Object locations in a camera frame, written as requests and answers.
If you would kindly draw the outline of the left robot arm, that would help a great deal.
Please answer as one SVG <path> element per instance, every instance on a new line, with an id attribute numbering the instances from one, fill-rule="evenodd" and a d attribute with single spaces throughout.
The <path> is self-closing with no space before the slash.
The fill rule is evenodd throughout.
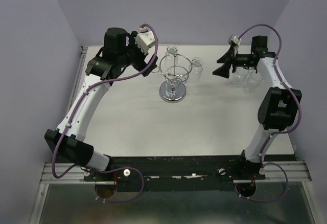
<path id="1" fill-rule="evenodd" d="M 146 62 L 152 47 L 155 53 Z M 139 75 L 146 77 L 156 68 L 157 51 L 158 38 L 149 24 L 142 24 L 139 31 L 131 33 L 122 28 L 107 29 L 103 46 L 87 64 L 72 107 L 57 128 L 48 129 L 44 135 L 53 152 L 53 172 L 56 171 L 57 157 L 61 157 L 77 166 L 95 169 L 103 181 L 113 176 L 109 156 L 84 142 L 88 126 L 100 101 L 115 82 Z"/>

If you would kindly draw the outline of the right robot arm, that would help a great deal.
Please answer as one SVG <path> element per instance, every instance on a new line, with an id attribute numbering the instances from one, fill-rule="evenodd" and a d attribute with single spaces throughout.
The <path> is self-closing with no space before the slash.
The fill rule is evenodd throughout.
<path id="1" fill-rule="evenodd" d="M 221 64 L 213 71 L 213 75 L 229 78 L 239 68 L 254 70 L 261 75 L 268 86 L 267 93 L 258 109 L 259 126 L 248 145 L 242 152 L 245 161 L 236 164 L 235 173 L 239 178 L 246 179 L 253 174 L 251 163 L 262 163 L 272 141 L 286 129 L 295 128 L 299 124 L 299 104 L 302 93 L 293 89 L 283 76 L 279 64 L 278 53 L 268 50 L 267 36 L 252 38 L 249 54 L 240 54 L 238 48 L 241 39 L 231 36 L 228 41 L 228 51 L 217 60 Z"/>

